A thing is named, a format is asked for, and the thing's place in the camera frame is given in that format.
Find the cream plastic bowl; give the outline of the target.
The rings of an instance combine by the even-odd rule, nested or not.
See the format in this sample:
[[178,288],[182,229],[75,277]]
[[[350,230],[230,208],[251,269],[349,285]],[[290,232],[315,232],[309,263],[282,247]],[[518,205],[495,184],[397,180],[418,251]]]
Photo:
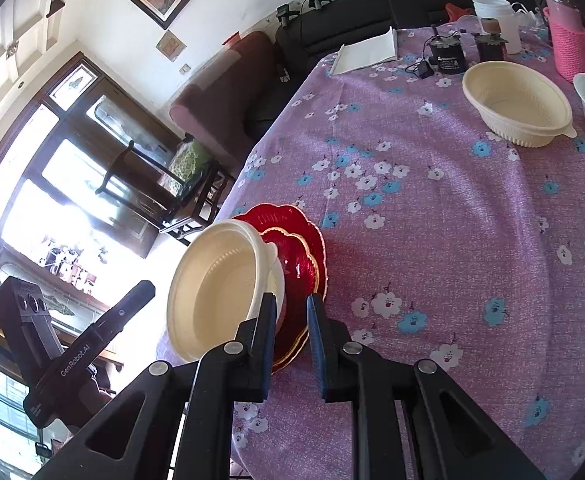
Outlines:
[[187,248],[172,278],[166,329],[174,352],[197,361],[233,339],[241,322],[259,315],[262,295],[285,303],[285,278],[278,248],[240,220],[208,226]]
[[463,75],[463,94],[489,129],[512,144],[542,148],[558,136],[577,136],[568,98],[527,66],[506,61],[472,66]]

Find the small red scalloped plate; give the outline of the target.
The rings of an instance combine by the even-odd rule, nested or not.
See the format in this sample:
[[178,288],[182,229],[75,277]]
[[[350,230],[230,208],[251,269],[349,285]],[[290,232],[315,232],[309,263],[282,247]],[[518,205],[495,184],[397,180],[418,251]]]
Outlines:
[[288,366],[307,341],[306,299],[319,289],[319,269],[305,239],[282,228],[262,233],[265,242],[274,243],[282,265],[285,301],[277,322],[273,373]]

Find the purple floral tablecloth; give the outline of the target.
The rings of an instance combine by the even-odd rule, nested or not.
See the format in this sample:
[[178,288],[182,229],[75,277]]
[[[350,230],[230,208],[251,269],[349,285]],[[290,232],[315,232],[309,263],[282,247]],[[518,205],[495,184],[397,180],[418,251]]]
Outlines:
[[433,359],[550,479],[585,463],[585,121],[518,148],[460,76],[408,71],[430,37],[342,76],[323,58],[221,209],[298,206],[323,233],[330,316],[388,359]]

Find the dark wooden chair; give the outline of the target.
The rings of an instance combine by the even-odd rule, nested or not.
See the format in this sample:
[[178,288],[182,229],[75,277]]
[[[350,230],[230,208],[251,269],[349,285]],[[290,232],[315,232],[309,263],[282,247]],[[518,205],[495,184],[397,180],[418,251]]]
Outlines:
[[95,194],[112,198],[159,233],[188,246],[211,226],[235,182],[214,159],[182,178],[131,141],[111,162]]

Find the large red scalloped plate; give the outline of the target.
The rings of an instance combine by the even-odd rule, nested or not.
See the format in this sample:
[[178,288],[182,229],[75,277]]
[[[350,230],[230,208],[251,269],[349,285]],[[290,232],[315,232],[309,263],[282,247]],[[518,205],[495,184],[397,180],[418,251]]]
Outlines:
[[309,337],[307,297],[327,296],[326,244],[321,230],[293,205],[259,204],[235,218],[253,226],[265,242],[276,245],[284,271],[285,307],[278,322],[273,358],[277,373],[298,356]]

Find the wooden glass door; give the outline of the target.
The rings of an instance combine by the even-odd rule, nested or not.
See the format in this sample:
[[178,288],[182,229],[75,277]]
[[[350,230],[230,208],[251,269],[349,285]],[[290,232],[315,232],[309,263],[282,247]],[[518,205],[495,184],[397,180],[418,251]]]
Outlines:
[[142,275],[157,183],[181,140],[83,52],[35,93],[0,142],[0,255],[110,306]]

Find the white folded paper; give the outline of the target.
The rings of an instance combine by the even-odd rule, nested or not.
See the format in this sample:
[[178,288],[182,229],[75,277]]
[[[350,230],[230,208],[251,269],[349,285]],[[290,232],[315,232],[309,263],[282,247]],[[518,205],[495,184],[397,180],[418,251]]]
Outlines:
[[396,59],[396,33],[395,29],[390,27],[385,34],[342,46],[330,73],[342,75]]

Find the small dark cork-topped jar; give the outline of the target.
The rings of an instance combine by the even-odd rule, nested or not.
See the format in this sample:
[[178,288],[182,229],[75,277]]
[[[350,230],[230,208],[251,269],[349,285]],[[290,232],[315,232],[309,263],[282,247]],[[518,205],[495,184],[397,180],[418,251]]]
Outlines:
[[496,18],[481,18],[482,34],[475,34],[481,62],[505,61],[507,40],[501,36],[501,25]]

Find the pink knit-sleeved bottle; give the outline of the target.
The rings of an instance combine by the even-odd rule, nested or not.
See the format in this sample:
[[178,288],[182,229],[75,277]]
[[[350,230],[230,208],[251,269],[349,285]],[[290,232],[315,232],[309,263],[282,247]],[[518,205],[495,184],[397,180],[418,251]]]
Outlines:
[[571,0],[546,0],[547,18],[557,72],[567,81],[585,73],[585,28]]

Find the white plastic jar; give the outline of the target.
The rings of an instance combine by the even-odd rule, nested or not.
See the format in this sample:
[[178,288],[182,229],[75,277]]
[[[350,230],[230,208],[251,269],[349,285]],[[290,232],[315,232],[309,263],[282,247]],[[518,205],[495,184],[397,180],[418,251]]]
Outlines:
[[519,21],[508,0],[472,0],[475,15],[480,21],[498,22],[501,36],[506,40],[508,54],[517,54],[522,50]]

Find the black sofa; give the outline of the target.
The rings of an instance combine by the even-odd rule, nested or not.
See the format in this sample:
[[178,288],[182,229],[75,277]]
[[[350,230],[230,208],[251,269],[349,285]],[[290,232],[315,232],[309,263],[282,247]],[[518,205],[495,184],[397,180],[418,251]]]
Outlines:
[[[536,0],[520,2],[529,9]],[[333,0],[321,10],[309,10],[279,27],[275,51],[289,75],[300,79],[325,55],[343,44],[383,34],[388,29],[443,25],[451,19],[445,9],[449,3],[460,9],[473,7],[472,0]]]

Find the small wall plaque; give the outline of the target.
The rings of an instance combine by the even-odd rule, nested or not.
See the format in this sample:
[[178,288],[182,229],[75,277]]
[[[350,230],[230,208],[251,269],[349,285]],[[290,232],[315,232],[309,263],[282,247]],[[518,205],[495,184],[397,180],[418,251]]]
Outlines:
[[170,62],[176,61],[185,48],[184,42],[176,37],[173,32],[170,32],[170,30],[166,30],[158,41],[158,44],[156,44],[156,49]]

